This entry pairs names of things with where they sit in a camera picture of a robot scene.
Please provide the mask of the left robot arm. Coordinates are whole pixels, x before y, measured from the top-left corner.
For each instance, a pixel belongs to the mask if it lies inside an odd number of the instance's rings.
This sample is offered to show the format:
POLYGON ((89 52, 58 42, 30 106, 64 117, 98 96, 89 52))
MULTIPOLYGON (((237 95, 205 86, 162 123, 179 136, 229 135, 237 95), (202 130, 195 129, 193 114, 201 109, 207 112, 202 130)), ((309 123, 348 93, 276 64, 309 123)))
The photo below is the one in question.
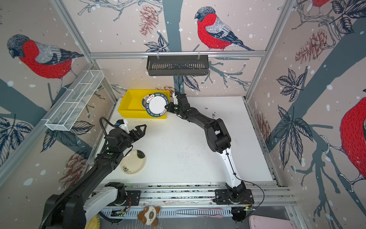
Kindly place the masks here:
POLYGON ((145 136, 146 125, 136 126, 126 132, 118 125, 105 136, 100 154, 94 159, 94 166, 73 186, 60 195, 50 196, 44 206, 41 229, 83 229, 87 222, 104 207, 113 203, 127 204, 125 185, 110 182, 103 191, 91 196, 98 185, 113 172, 122 159, 131 151, 133 143, 145 136))

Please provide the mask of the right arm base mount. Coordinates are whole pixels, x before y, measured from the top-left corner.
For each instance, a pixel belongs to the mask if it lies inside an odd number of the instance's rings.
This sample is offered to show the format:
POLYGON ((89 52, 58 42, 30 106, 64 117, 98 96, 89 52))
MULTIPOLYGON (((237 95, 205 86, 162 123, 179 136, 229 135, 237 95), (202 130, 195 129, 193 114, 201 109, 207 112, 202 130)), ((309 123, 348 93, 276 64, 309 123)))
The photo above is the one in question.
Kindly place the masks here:
POLYGON ((243 181, 239 182, 238 186, 231 187, 225 184, 226 189, 216 189, 213 202, 218 205, 229 204, 254 204, 252 191, 246 188, 243 181))

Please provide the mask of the dark green lettered rim plate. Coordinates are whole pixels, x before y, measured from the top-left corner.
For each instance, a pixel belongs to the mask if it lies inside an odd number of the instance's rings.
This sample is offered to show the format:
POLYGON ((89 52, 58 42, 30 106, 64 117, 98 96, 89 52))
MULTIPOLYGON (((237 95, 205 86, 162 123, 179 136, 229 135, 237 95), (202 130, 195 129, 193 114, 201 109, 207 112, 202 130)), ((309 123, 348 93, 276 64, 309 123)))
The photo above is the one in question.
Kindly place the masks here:
POLYGON ((162 93, 146 95, 142 99, 142 106, 147 114, 152 118, 163 118, 166 114, 166 105, 169 104, 169 98, 162 93))

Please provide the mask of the cream plate with dark spot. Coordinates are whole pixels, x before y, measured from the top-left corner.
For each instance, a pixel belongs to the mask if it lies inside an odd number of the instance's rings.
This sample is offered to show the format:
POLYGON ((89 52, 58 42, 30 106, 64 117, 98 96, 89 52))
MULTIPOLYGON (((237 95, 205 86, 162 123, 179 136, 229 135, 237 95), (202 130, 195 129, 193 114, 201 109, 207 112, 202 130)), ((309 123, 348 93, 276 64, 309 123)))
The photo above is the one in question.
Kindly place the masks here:
POLYGON ((123 173, 132 175, 140 172, 146 163, 145 153, 141 150, 132 150, 120 163, 123 173))

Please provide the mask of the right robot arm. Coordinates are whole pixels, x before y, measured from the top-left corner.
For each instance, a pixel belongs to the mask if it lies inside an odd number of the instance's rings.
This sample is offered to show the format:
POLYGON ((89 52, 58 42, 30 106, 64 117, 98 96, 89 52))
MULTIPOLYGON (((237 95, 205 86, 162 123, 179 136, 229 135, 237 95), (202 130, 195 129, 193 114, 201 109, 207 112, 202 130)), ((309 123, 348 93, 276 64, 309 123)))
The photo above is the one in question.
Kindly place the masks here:
POLYGON ((245 182, 238 175, 232 162, 231 137, 224 121, 201 114, 196 108, 190 106, 185 94, 174 94, 173 102, 170 102, 165 108, 168 112, 176 114, 181 119, 194 123, 204 130, 209 148, 218 154, 223 165, 228 199, 233 204, 241 202, 251 204, 253 201, 251 190, 246 188, 245 182))

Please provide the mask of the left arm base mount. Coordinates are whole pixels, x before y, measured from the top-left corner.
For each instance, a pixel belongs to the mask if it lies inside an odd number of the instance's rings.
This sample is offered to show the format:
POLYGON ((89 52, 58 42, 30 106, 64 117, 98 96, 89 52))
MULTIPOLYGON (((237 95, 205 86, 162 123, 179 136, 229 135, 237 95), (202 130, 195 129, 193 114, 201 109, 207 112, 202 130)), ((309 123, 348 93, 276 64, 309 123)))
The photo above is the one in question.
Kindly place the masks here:
POLYGON ((105 187, 113 187, 117 191, 117 197, 108 206, 138 206, 141 197, 139 190, 126 190, 124 183, 109 182, 105 187))

